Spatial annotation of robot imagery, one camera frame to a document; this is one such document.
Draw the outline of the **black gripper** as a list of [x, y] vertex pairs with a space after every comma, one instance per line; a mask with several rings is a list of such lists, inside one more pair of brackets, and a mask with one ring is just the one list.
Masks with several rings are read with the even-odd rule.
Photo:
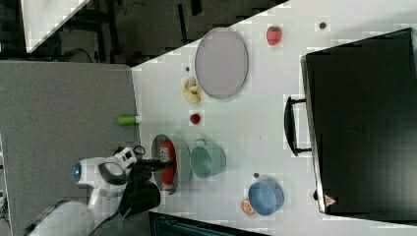
[[150, 181], [151, 172], [172, 166], [171, 162], [159, 159], [140, 159], [136, 164], [130, 172], [119, 206], [123, 216], [132, 216], [160, 205], [161, 195], [158, 187]]

